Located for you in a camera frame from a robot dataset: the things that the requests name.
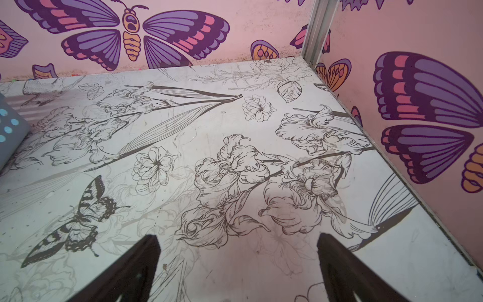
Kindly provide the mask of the aluminium frame corner post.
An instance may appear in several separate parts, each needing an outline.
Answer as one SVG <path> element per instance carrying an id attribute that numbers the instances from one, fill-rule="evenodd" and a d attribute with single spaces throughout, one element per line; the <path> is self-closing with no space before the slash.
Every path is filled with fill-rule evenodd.
<path id="1" fill-rule="evenodd" d="M 302 57 L 314 69 L 322 55 L 322 49 L 338 8 L 337 0 L 316 0 L 313 5 L 302 48 Z"/>

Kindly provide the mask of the light blue perforated storage basket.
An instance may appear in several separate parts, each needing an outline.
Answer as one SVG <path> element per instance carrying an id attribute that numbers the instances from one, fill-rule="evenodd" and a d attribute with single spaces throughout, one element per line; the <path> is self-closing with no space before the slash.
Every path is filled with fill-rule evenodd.
<path id="1" fill-rule="evenodd" d="M 0 103 L 0 165 L 2 169 L 29 133 L 30 125 L 15 109 L 7 104 L 3 94 L 1 94 Z"/>

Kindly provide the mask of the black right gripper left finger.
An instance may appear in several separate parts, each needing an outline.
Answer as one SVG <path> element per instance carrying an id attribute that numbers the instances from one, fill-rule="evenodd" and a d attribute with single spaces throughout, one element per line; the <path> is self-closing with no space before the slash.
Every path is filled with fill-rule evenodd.
<path id="1" fill-rule="evenodd" d="M 146 235 L 70 301 L 147 301 L 161 247 Z"/>

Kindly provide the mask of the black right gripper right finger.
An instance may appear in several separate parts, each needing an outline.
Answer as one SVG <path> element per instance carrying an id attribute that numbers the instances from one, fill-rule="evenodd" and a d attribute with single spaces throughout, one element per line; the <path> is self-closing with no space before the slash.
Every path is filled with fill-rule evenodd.
<path id="1" fill-rule="evenodd" d="M 320 234 L 317 248 L 329 301 L 407 301 L 334 236 Z"/>

